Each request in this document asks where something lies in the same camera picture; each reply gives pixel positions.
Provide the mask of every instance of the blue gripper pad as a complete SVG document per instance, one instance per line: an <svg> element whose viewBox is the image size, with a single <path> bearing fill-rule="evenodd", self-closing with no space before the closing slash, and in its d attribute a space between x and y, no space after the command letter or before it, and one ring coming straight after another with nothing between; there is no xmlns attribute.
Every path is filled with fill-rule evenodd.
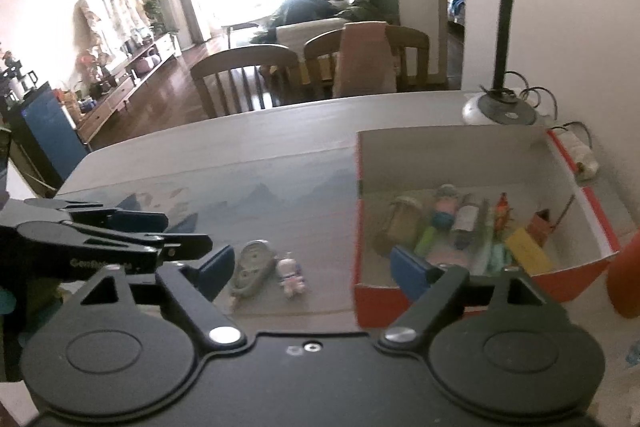
<svg viewBox="0 0 640 427"><path fill-rule="evenodd" d="M427 271L433 266L400 247L394 247L390 260L391 277L410 301L417 301L431 286Z"/></svg>

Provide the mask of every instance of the wooden chair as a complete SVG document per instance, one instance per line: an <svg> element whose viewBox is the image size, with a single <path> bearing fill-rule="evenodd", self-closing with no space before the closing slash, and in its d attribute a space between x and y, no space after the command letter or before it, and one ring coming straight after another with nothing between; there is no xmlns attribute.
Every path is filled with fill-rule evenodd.
<svg viewBox="0 0 640 427"><path fill-rule="evenodd" d="M277 66L273 74L272 66ZM248 78L245 68L251 67L254 69ZM205 82L211 75L215 77L213 98ZM203 58L191 68L191 78L209 118L257 110L257 103L264 109L302 98L298 56L277 44L241 46ZM267 94L271 103L265 102Z"/></svg>
<svg viewBox="0 0 640 427"><path fill-rule="evenodd" d="M309 73L314 95L324 98L327 90L333 86L335 78L335 55L340 51L342 30L334 30L311 39L305 44L306 70ZM397 78L398 91L423 90L427 86L429 73L429 36L413 28L404 26L387 26L386 39L392 53L399 57L400 71ZM406 73L406 49L417 49L415 86L410 86ZM328 56L331 79L323 80L319 57Z"/></svg>

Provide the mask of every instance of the keychain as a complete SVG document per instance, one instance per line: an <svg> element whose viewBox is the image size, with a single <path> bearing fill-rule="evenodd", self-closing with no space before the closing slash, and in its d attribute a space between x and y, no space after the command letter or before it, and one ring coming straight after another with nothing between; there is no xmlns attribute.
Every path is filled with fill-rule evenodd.
<svg viewBox="0 0 640 427"><path fill-rule="evenodd" d="M239 299L255 295L275 266L276 254L268 241L257 239L247 243L229 281L229 307L233 310Z"/></svg>
<svg viewBox="0 0 640 427"><path fill-rule="evenodd" d="M306 291L302 269L295 259L280 259L276 265L276 271L280 276L280 286L288 298Z"/></svg>

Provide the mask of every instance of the red box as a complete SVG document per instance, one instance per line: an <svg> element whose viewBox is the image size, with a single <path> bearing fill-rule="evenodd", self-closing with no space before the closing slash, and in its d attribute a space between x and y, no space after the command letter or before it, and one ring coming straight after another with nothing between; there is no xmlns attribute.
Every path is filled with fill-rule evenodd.
<svg viewBox="0 0 640 427"><path fill-rule="evenodd" d="M461 192L478 191L495 204L505 191L514 207L513 230L526 226L542 208L551 209L554 222L573 195L575 200L545 245L557 269L534 277L561 302L580 295L620 249L594 190L575 183L573 161L555 134L542 127L432 126L364 131L358 133L356 165L359 200L353 296L358 324L363 328L386 327L409 306L390 279L388 259L372 247L389 203L400 194L424 200L441 184L452 183ZM622 204L614 194L608 194L607 200L612 199L619 203L620 213ZM622 213L630 223L626 209Z"/></svg>

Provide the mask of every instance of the tv stand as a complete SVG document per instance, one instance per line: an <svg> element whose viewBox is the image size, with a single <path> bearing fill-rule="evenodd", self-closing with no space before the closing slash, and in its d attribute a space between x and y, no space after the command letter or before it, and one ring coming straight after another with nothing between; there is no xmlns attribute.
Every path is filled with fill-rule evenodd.
<svg viewBox="0 0 640 427"><path fill-rule="evenodd" d="M147 56L152 49L157 51L161 62L148 73L138 77L133 65L140 57ZM178 55L180 55L180 47L177 44L177 39L173 34L166 33L155 39L151 44L136 50L131 57L111 71L111 74L117 80L121 79L121 82L97 100L98 105L82 117L82 120L78 123L78 135L80 138L86 143L91 142L105 122L109 120L109 117L121 108L127 108L127 102L129 102L130 97L143 85L148 86L147 81L151 76L166 61Z"/></svg>

